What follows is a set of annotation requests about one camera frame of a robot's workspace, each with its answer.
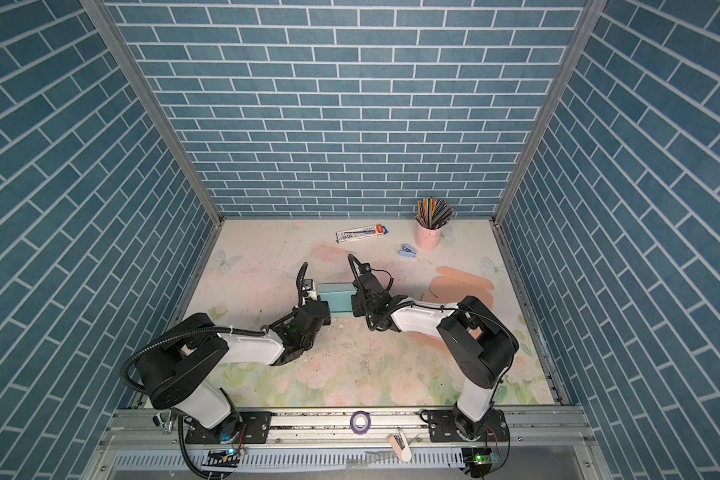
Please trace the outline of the light blue paper box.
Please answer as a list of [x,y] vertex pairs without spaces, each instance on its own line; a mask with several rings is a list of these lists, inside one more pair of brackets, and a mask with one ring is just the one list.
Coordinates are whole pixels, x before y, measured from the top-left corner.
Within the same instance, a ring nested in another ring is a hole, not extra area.
[[328,303],[332,316],[352,314],[352,297],[356,288],[351,283],[320,283],[317,285],[317,296],[320,301]]

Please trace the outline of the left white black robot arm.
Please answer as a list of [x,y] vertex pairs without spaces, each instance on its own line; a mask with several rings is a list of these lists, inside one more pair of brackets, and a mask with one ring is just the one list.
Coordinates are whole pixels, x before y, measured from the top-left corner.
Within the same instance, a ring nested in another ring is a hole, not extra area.
[[329,304],[311,298],[261,330],[222,327],[208,314],[196,313],[134,353],[120,377],[147,395],[153,407],[191,418],[208,442],[231,443],[242,437],[242,418],[231,396],[207,381],[216,366],[291,363],[314,346],[320,329],[330,323]]

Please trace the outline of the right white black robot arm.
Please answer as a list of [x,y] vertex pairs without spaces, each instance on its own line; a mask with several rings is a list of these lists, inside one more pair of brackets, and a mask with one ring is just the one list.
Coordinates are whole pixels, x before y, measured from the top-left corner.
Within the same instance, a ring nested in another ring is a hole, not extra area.
[[419,333],[444,342],[465,376],[453,408],[459,434],[474,440],[487,430],[499,383],[519,350],[514,334],[477,297],[436,304],[393,296],[371,270],[354,276],[353,315],[371,331]]

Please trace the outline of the pink pen cup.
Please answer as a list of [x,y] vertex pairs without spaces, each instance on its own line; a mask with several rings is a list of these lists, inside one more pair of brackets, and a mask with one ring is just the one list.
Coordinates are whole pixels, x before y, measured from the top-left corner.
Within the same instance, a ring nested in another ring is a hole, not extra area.
[[442,229],[430,229],[422,225],[417,226],[415,243],[422,251],[434,250],[440,242]]

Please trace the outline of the white pink small tool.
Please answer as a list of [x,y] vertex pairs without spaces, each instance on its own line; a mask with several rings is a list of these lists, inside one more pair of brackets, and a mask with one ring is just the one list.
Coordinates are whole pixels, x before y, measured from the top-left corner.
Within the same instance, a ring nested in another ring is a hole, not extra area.
[[396,433],[390,434],[387,437],[387,442],[400,462],[409,463],[412,461],[413,453],[410,444],[401,429],[398,429]]

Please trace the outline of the colored pencils bundle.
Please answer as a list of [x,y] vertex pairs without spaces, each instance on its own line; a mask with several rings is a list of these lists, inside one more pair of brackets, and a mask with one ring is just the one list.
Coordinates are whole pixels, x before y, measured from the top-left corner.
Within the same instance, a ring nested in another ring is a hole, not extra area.
[[416,220],[428,230],[438,230],[454,216],[454,210],[442,199],[425,198],[417,202]]

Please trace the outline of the pink flat paper box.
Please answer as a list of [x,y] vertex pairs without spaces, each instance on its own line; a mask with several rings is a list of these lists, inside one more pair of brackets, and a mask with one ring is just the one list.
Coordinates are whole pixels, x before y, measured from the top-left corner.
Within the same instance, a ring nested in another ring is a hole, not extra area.
[[478,298],[490,310],[494,307],[494,284],[483,277],[450,267],[438,267],[435,277],[421,293],[413,294],[417,300],[430,303],[460,302],[466,296]]

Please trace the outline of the white pencil box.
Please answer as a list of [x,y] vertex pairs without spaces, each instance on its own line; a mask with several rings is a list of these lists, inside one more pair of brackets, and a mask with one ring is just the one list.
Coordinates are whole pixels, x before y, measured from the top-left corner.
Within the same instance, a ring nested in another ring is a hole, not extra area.
[[338,231],[335,240],[337,244],[344,244],[384,236],[387,233],[388,230],[384,225],[375,224]]

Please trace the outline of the metal base rail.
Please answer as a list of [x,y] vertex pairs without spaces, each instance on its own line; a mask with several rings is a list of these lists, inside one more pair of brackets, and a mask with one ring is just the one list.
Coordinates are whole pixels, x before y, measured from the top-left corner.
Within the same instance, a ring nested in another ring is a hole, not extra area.
[[[353,412],[371,415],[356,435]],[[85,470],[88,479],[325,477],[370,479],[605,479],[604,457],[574,406],[502,406],[476,440],[455,429],[448,409],[425,407],[249,408],[242,437],[208,442],[189,423],[157,410],[117,412]],[[413,458],[400,462],[387,437],[401,429]]]

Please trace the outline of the blue small stapler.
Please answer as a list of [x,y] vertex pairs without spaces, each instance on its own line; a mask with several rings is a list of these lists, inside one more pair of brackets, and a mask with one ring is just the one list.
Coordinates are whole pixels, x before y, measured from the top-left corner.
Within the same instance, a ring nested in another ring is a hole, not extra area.
[[417,256],[417,252],[411,246],[401,244],[399,246],[399,255],[406,258],[415,258]]

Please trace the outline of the purple tape roll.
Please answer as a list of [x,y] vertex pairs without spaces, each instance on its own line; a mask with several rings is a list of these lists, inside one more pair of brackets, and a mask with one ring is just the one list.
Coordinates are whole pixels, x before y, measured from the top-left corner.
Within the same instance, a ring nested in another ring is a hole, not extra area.
[[356,435],[365,435],[371,428],[371,415],[364,410],[357,410],[350,417],[350,428]]

